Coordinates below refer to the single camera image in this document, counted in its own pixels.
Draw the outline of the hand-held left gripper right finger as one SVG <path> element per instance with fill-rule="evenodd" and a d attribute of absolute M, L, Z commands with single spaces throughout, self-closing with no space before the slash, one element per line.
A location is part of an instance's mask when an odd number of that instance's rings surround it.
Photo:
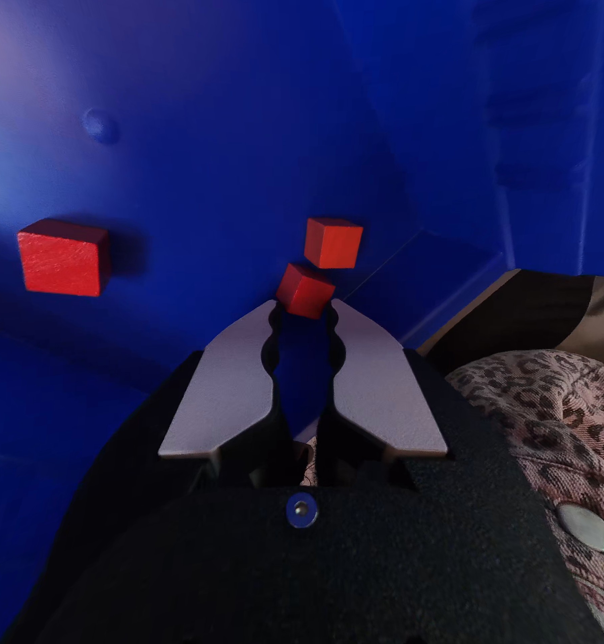
<path fill-rule="evenodd" d="M 332 378 L 317 425 L 322 486 L 350 486 L 366 469 L 383 480 L 407 459 L 444 459 L 448 446 L 401 344 L 342 300 L 327 312 Z"/>

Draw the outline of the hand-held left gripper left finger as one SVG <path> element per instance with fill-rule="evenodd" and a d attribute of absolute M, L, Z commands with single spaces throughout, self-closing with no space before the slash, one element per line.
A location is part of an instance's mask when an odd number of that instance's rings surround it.
<path fill-rule="evenodd" d="M 206 346 L 160 458 L 205 461 L 218 486 L 295 484 L 295 447 L 274 377 L 281 312 L 268 300 Z"/>

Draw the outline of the small red wooden cube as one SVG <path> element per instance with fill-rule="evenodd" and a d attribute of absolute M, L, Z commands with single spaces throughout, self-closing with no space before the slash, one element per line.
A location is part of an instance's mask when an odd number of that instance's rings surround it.
<path fill-rule="evenodd" d="M 300 263 L 289 263 L 275 298 L 291 315 L 318 320 L 335 290 L 326 276 Z"/>

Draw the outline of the blue plastic bin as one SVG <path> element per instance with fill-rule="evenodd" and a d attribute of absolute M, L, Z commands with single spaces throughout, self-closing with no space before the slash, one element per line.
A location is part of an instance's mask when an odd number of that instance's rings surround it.
<path fill-rule="evenodd" d="M 0 639 L 79 481 L 194 350 L 364 228 L 336 295 L 417 348 L 505 272 L 604 276 L 604 1 L 0 1 Z M 17 232 L 100 227 L 99 297 Z"/>

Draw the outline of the black clothing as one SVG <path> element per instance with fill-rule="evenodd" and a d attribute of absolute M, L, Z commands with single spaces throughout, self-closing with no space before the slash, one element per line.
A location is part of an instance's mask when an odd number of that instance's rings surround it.
<path fill-rule="evenodd" d="M 594 276 L 521 270 L 457 322 L 425 359 L 441 375 L 500 352 L 556 348 L 588 311 Z"/>

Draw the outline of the orange-red wooden cube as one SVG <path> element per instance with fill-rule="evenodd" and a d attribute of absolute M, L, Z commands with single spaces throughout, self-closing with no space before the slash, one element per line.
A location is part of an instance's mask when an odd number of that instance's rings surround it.
<path fill-rule="evenodd" d="M 320 269 L 354 269 L 363 230 L 362 226 L 340 218 L 309 218 L 304 256 Z"/>

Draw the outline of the leopard print clothing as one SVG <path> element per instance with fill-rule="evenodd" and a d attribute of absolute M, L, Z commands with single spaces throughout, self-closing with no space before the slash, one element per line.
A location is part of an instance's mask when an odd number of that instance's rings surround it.
<path fill-rule="evenodd" d="M 510 351 L 446 380 L 503 431 L 604 630 L 604 363 L 562 350 Z"/>

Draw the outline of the large red wooden block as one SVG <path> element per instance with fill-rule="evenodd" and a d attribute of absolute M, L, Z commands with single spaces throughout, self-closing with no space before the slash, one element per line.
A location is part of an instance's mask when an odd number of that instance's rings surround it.
<path fill-rule="evenodd" d="M 111 240 L 100 227 L 43 219 L 17 232 L 29 292 L 99 297 L 111 277 Z"/>

